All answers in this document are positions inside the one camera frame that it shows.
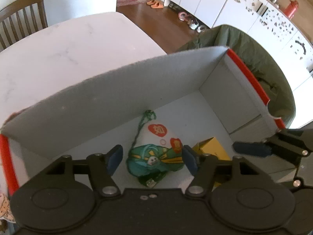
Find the small yellow box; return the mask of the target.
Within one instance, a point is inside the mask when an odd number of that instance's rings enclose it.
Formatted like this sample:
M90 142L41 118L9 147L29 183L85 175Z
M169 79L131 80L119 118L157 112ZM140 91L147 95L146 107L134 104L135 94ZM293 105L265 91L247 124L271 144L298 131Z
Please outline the small yellow box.
M217 156L219 160L231 160L226 150L219 143L216 137L211 137L201 142L197 142L192 149L197 154L211 154Z

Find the green embroidered pouch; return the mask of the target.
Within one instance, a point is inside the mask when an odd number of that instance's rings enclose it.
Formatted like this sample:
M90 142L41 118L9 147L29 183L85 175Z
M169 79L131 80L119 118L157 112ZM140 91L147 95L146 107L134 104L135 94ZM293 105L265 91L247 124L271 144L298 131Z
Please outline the green embroidered pouch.
M144 112L126 160L128 172L147 188L184 167L181 140L156 116L152 110Z

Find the red cardboard box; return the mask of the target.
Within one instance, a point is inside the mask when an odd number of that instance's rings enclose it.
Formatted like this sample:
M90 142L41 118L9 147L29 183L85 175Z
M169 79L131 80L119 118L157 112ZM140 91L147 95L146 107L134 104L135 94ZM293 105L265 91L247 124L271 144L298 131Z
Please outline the red cardboard box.
M1 70L1 147L14 193L63 154L74 158L128 148L146 110L156 125L195 145L216 137L259 141L284 128L257 79L228 47L208 47L126 64L101 56L78 72L64 59L37 58Z

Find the green jacket on chair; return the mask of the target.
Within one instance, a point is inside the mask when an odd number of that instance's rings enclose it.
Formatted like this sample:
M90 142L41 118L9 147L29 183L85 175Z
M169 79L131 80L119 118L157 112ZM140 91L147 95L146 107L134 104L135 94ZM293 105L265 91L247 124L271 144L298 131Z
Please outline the green jacket on chair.
M252 37L230 25L221 25L200 33L177 52L211 46L231 48L245 63L270 98L270 114L291 126L296 105L291 87L272 56Z

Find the red bottle on counter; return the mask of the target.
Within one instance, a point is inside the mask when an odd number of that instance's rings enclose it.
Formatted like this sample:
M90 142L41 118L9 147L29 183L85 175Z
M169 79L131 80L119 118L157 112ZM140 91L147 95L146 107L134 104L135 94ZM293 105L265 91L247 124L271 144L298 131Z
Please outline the red bottle on counter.
M285 8L284 14L291 20L299 7L297 0L290 0L289 5Z

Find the orange slippers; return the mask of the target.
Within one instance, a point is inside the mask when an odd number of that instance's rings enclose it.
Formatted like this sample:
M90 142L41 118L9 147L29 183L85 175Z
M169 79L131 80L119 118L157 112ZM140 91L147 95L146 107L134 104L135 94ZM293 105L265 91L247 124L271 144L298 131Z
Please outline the orange slippers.
M163 9L164 8L163 4L157 0L150 0L146 3L146 5L150 6L152 9Z

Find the wooden dining chair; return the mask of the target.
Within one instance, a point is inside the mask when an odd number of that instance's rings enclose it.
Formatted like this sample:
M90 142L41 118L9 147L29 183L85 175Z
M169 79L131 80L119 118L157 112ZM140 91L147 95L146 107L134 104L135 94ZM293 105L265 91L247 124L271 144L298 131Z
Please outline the wooden dining chair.
M1 10L1 51L48 27L44 0L16 0Z

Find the white wall cabinet unit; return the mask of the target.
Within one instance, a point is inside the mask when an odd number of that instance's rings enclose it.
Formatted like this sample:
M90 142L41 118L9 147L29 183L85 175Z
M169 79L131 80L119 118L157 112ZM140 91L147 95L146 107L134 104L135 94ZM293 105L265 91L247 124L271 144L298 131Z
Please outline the white wall cabinet unit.
M312 44L270 0L160 0L194 17L189 25L231 25L255 39L275 59L292 89L312 87Z

